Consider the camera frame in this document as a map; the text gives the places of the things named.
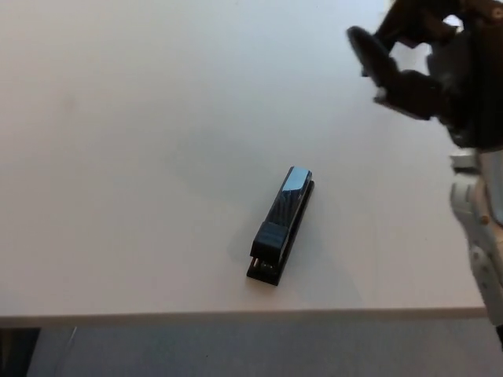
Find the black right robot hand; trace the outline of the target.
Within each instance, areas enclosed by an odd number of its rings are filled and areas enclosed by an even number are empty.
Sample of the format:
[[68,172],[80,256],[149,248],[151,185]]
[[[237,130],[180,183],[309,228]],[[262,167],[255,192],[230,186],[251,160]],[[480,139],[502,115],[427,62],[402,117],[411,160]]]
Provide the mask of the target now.
[[[418,120],[436,118],[460,148],[502,146],[502,4],[397,1],[373,33],[347,29],[351,48],[378,92],[377,104]],[[398,43],[428,44],[427,73],[401,70]]]

